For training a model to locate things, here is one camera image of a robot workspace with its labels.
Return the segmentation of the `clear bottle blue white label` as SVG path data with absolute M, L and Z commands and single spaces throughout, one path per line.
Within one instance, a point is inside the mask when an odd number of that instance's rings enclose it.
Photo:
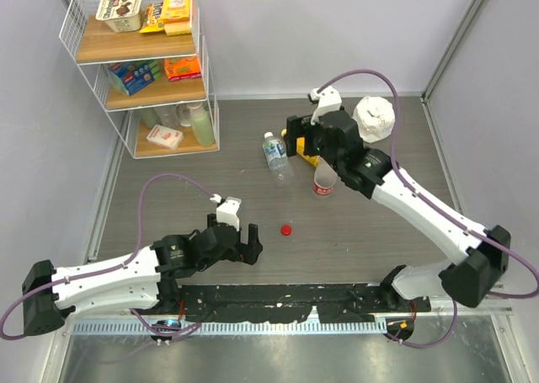
M 265 132 L 262 148 L 275 185 L 279 188 L 290 186 L 294 180 L 294 172 L 289 164 L 284 142 L 272 132 Z

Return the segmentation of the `red bottle cap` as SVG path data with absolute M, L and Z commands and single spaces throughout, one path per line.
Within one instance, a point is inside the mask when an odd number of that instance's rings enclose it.
M 283 236 L 289 236 L 292 233 L 292 227 L 290 225 L 283 225 L 280 232 Z

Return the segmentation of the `clear bottle red label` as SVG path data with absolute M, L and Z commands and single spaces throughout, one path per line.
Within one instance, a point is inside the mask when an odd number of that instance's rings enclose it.
M 337 178 L 337 173 L 333 168 L 325 160 L 320 158 L 313 177 L 314 193 L 321 197 L 331 195 L 334 191 Z

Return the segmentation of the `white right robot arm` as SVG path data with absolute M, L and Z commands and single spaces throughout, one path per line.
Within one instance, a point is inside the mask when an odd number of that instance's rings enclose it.
M 448 295 L 475 308 L 508 268 L 509 256 L 487 240 L 507 243 L 502 227 L 488 230 L 455 212 L 415 183 L 402 169 L 394 170 L 385 152 L 364 146 L 358 126 L 343 110 L 286 120 L 286 152 L 296 155 L 298 138 L 307 156 L 321 157 L 350 189 L 394 211 L 428 237 L 446 256 L 442 263 L 397 266 L 384 280 L 380 299 L 389 311 L 402 310 L 412 299 Z

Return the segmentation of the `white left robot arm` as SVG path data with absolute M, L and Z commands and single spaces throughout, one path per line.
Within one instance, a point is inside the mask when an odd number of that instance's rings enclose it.
M 69 316 L 126 309 L 170 314 L 179 307 L 177 279 L 187 279 L 219 261 L 253 265 L 263 251 L 257 225 L 248 240 L 234 226 L 207 217 L 203 231 L 167 235 L 124 256 L 77 267 L 35 263 L 23 284 L 24 335 L 39 336 L 63 327 Z

